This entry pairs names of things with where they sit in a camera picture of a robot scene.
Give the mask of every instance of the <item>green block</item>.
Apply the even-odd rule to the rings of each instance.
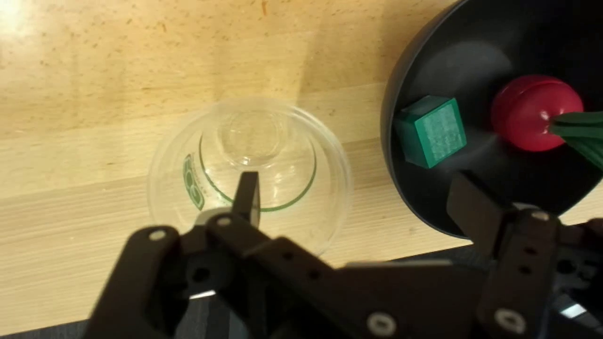
[[[427,97],[395,121],[406,161],[434,168],[468,146],[457,99]]]

